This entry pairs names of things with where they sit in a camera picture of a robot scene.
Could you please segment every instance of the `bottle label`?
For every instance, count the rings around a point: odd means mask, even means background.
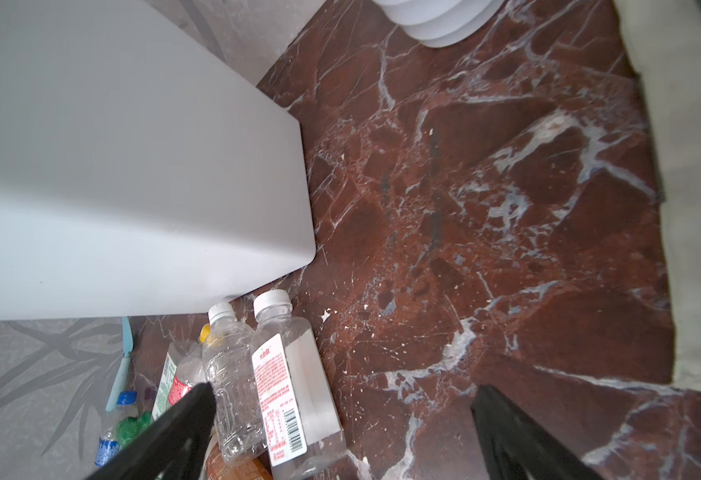
[[[95,457],[95,465],[98,467],[104,466],[111,461],[111,458],[118,454],[118,442],[115,440],[103,440],[100,438],[100,446],[97,448],[97,456]]]
[[[294,394],[299,398],[309,397],[312,400],[300,403],[300,414],[305,442],[313,445],[341,430],[313,331],[305,330],[305,333],[287,345],[284,351],[289,359],[289,375]]]
[[[263,343],[252,354],[252,365],[265,432],[268,434],[270,465],[277,466],[307,452],[300,410],[294,397],[280,334]]]
[[[175,403],[180,401],[180,398],[184,397],[186,393],[191,391],[191,387],[184,384],[183,382],[180,382],[177,377],[174,377],[174,381],[172,383],[172,389],[169,390],[169,405],[174,405]]]
[[[176,371],[177,365],[174,364],[167,353],[164,370],[161,374],[161,382],[158,384],[158,391],[156,392],[156,401],[153,404],[152,417],[154,422],[169,408],[169,392],[172,390],[174,372]]]

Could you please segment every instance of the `red marble floor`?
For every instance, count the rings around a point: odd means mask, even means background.
[[[303,126],[318,254],[274,285],[313,323],[348,438],[320,478],[485,478],[485,382],[605,478],[701,478],[608,0],[509,0],[440,50],[329,0],[259,88]],[[253,323],[252,298],[235,304]],[[149,388],[205,317],[132,321]]]

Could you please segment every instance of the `blue bottle cap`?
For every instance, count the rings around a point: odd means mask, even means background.
[[[127,390],[126,392],[121,392],[118,396],[118,405],[131,405],[137,401],[137,392],[134,390]]]

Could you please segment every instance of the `crushed plastic bottle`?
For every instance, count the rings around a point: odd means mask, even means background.
[[[151,425],[152,419],[150,412],[145,412],[139,417],[127,417],[122,419],[116,427],[115,437],[118,441],[118,447],[124,448],[134,442],[136,437],[139,437]]]
[[[166,412],[169,405],[169,392],[174,384],[174,373],[177,372],[177,365],[195,346],[196,342],[192,340],[181,340],[169,344],[169,349],[166,352],[166,361],[164,361],[164,370],[161,375],[161,381],[158,383],[158,391],[153,404],[153,421]]]
[[[254,331],[239,322],[230,303],[209,310],[211,330],[202,349],[206,378],[217,400],[217,429],[222,457],[229,466],[265,451],[265,429],[249,344]]]
[[[172,389],[169,390],[167,401],[169,406],[180,401],[191,389],[199,383],[206,382],[204,364],[202,362],[202,346],[193,342],[188,354],[177,364],[174,372]]]
[[[251,360],[275,480],[316,475],[347,452],[310,322],[291,312],[283,290],[254,300]]]
[[[131,390],[121,392],[116,402],[116,408],[102,419],[102,434],[95,456],[96,466],[104,466],[121,450],[117,437],[118,424],[125,418],[137,416],[137,406],[134,405],[136,401],[137,392]]]

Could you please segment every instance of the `barcode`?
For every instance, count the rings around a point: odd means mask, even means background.
[[[289,436],[289,450],[292,453],[302,448],[302,437],[300,436],[300,426],[294,408],[284,412],[284,421],[287,423],[287,435]]]

